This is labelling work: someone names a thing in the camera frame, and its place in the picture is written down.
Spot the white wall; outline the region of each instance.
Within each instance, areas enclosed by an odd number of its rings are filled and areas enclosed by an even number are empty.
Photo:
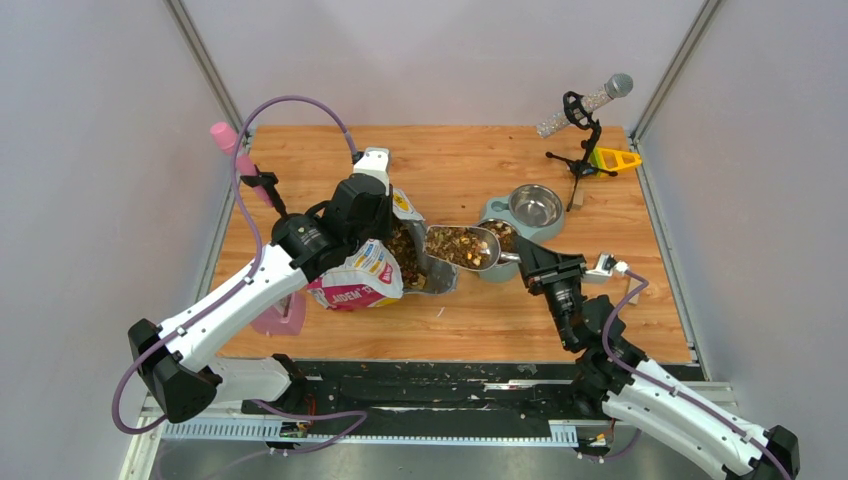
[[[702,354],[845,478],[848,3],[726,2],[644,141]]]
[[[185,0],[243,115],[314,96],[352,124],[536,124],[613,73],[632,127],[702,0]],[[269,123],[326,124],[305,105]]]
[[[4,1],[0,65],[0,477],[116,478],[126,331],[192,300],[220,111],[159,1]]]

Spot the microphone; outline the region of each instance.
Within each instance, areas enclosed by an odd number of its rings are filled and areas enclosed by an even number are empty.
[[[612,99],[626,96],[631,90],[633,90],[633,78],[626,73],[616,73],[595,93],[585,95],[580,99],[580,103],[583,104],[583,108],[588,113],[592,113],[611,102]],[[583,114],[575,110],[574,117],[580,120],[583,118]],[[551,118],[536,125],[536,132],[540,137],[548,138],[569,125],[571,125],[571,122],[568,121],[565,113],[559,111],[553,114]]]

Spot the wooden table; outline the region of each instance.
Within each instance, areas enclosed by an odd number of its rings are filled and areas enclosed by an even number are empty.
[[[567,129],[543,140],[533,127],[354,127],[357,147],[385,147],[392,152],[390,176],[429,223],[473,224],[483,204],[525,183],[553,189],[563,202],[571,193],[566,165],[544,153],[577,158],[586,135]],[[600,146],[627,150],[621,128],[606,127]],[[280,178],[290,212],[302,212],[328,199],[350,174],[350,153],[335,127],[260,127],[251,157]],[[668,285],[644,198],[634,172],[618,178],[581,181],[584,207],[566,215],[565,228],[545,246],[583,253],[594,263],[601,251],[626,260],[652,283],[637,306],[625,307],[626,338],[661,362],[689,362],[683,329]],[[268,241],[276,213],[244,186],[242,194]],[[254,243],[241,214],[230,222],[215,273],[215,286],[253,257]],[[584,294],[606,293],[613,302],[625,294],[627,281],[584,285]],[[439,297],[410,295],[380,308],[356,312],[323,310],[310,297],[303,331],[296,337],[267,337],[250,327],[236,335],[220,354],[265,357],[286,353],[294,358],[391,359],[485,362],[562,362],[554,323],[541,297],[529,295],[521,279],[490,284],[462,272],[457,291]]]

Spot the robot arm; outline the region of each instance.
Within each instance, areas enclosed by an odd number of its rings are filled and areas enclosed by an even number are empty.
[[[617,316],[610,318],[614,307],[608,296],[582,296],[581,280],[603,283],[614,271],[624,273],[623,264],[602,254],[597,266],[587,270],[582,255],[555,253],[520,237],[516,248],[524,285],[533,295],[544,294],[563,348],[583,352],[572,388],[575,404],[584,413],[603,412],[636,426],[715,480],[782,480],[779,469],[755,444],[765,446],[791,478],[797,476],[798,439],[792,432],[779,425],[766,430],[721,410],[622,337],[626,326]]]
[[[260,313],[344,263],[366,240],[390,238],[389,165],[388,150],[366,149],[331,200],[304,214],[285,214],[277,221],[257,268],[251,262],[159,326],[142,319],[130,328],[134,358],[168,333],[178,333],[144,361],[138,372],[169,421],[186,421],[213,402],[271,401],[286,391],[292,370],[291,365],[286,368],[283,364],[287,359],[224,359],[215,354]],[[191,328],[182,327],[212,306]]]

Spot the microphone stand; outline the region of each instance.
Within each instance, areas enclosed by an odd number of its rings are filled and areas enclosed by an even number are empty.
[[[592,155],[592,151],[595,150],[598,140],[601,139],[601,124],[592,118],[592,114],[587,112],[583,107],[583,103],[581,102],[582,98],[583,95],[578,95],[570,91],[566,92],[565,95],[562,96],[562,105],[564,108],[565,118],[567,118],[572,125],[576,126],[580,130],[592,130],[591,135],[589,135],[589,139],[580,142],[580,148],[584,150],[583,158],[580,160],[572,160],[570,158],[554,155],[551,152],[545,152],[546,157],[555,158],[565,162],[568,165],[568,171],[574,175],[574,189],[571,191],[571,199],[568,201],[568,206],[565,208],[566,212],[570,212],[571,207],[574,205],[574,194],[577,193],[577,184],[581,178],[594,175],[598,172],[606,173],[610,177],[618,175],[618,172],[598,168],[589,162],[589,157]],[[574,114],[575,111],[582,113],[583,118],[578,120]]]

